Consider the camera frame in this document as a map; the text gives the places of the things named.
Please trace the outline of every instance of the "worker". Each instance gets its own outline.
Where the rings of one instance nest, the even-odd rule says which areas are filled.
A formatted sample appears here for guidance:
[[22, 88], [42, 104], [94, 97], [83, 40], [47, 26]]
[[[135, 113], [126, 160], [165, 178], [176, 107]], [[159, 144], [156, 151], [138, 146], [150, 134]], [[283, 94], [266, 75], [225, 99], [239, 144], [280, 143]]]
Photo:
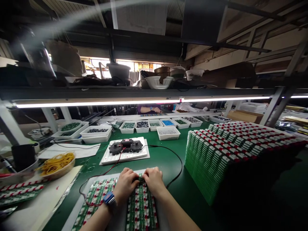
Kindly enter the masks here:
[[[129, 168], [124, 168], [121, 172], [118, 182], [113, 190], [113, 195], [118, 208], [128, 200], [128, 197], [139, 184], [138, 180], [133, 181], [133, 179], [137, 177], [139, 177], [138, 174]], [[158, 167], [147, 168], [142, 177], [153, 196], [160, 202], [171, 230], [200, 230], [166, 189], [163, 182], [163, 173]], [[113, 209], [103, 203], [80, 231], [105, 230], [111, 220], [112, 214]]]
[[138, 105], [138, 115], [141, 114], [155, 114], [155, 113], [163, 113], [158, 104], [139, 104]]

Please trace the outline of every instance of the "black electronic device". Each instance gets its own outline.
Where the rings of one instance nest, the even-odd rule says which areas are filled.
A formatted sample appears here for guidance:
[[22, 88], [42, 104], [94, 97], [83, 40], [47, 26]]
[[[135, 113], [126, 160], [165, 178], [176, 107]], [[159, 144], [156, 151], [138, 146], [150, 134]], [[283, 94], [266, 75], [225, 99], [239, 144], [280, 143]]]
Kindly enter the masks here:
[[123, 152], [138, 152], [142, 149], [143, 144], [140, 141], [132, 139], [124, 139], [121, 142], [116, 142], [109, 147], [109, 152], [112, 155]]

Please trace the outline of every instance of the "brown cardboard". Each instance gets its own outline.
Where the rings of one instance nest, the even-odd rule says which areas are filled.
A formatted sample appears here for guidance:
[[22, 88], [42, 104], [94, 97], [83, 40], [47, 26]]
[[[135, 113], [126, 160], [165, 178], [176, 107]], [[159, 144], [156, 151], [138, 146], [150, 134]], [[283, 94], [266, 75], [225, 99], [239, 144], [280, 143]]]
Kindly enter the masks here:
[[259, 124], [263, 115], [254, 112], [235, 110], [235, 111], [230, 111], [227, 117], [233, 120]]

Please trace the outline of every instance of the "person's right hand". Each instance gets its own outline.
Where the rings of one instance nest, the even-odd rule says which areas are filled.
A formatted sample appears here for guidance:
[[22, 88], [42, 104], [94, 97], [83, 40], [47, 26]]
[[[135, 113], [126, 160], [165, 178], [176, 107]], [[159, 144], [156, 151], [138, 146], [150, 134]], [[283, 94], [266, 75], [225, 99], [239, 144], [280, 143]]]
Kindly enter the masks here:
[[160, 109], [158, 107], [153, 107], [152, 111], [155, 111], [156, 113], [160, 113]]
[[142, 178], [145, 180], [151, 193], [156, 198], [161, 197], [165, 190], [167, 190], [163, 182], [163, 173], [158, 167], [147, 168], [142, 175]]

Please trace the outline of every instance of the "paper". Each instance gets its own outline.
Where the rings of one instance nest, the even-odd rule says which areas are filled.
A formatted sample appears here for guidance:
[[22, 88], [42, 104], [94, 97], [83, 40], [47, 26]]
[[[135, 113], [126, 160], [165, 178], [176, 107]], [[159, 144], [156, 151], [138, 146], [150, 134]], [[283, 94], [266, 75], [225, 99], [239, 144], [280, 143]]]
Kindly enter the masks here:
[[[20, 205], [17, 210], [7, 218], [4, 225], [10, 230], [41, 231], [52, 217], [54, 207], [63, 193], [78, 174], [82, 166], [74, 167], [63, 177], [48, 183], [33, 200]], [[38, 180], [35, 175], [29, 181]]]
[[79, 144], [54, 144], [49, 148], [45, 149], [42, 154], [38, 157], [39, 159], [50, 159], [56, 155], [63, 154], [66, 152], [74, 152], [75, 158], [84, 158], [95, 156], [97, 151], [99, 150], [100, 144], [96, 145], [79, 145]]

